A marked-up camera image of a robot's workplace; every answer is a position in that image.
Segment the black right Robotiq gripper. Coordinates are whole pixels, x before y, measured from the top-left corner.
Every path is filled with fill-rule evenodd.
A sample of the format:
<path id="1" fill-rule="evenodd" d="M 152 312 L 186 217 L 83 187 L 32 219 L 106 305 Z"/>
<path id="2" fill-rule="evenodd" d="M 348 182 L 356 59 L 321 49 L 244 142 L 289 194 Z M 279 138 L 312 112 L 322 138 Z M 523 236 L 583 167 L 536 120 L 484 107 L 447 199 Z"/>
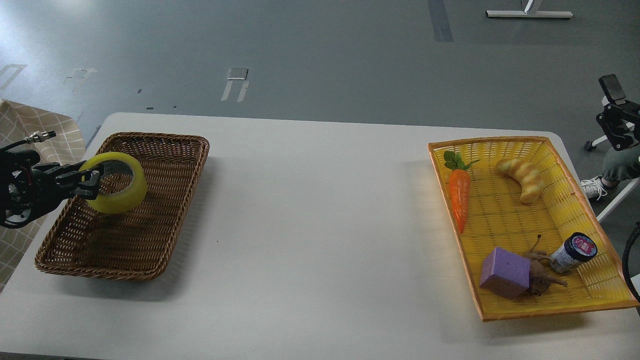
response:
<path id="1" fill-rule="evenodd" d="M 640 105 L 627 100 L 617 76 L 608 74 L 598 79 L 605 94 L 603 110 L 596 121 L 613 150 L 623 151 L 639 143 Z"/>

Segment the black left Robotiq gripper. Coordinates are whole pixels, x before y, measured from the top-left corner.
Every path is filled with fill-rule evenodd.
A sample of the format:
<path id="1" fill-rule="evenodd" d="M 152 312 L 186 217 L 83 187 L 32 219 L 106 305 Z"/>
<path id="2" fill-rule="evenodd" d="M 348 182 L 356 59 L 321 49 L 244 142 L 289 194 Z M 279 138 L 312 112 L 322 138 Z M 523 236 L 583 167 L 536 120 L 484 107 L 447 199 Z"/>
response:
<path id="1" fill-rule="evenodd" d="M 65 199 L 79 196 L 96 200 L 103 173 L 81 170 L 86 161 L 74 164 L 46 162 L 42 170 L 36 150 L 1 152 L 1 219 L 35 221 L 57 209 Z"/>

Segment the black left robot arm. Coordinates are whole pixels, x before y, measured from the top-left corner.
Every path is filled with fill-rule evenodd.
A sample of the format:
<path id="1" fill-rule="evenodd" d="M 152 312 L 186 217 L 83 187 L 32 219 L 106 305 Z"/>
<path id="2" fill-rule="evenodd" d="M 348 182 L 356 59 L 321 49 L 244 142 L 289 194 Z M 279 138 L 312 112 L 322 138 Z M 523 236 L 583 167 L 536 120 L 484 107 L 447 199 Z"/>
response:
<path id="1" fill-rule="evenodd" d="M 54 131 L 36 131 L 24 139 L 3 146 L 0 151 L 1 226 L 20 229 L 49 214 L 65 200 L 80 196 L 98 198 L 104 165 L 91 165 L 82 170 L 85 161 L 62 165 L 41 162 L 36 150 L 23 145 L 45 142 L 55 137 Z"/>

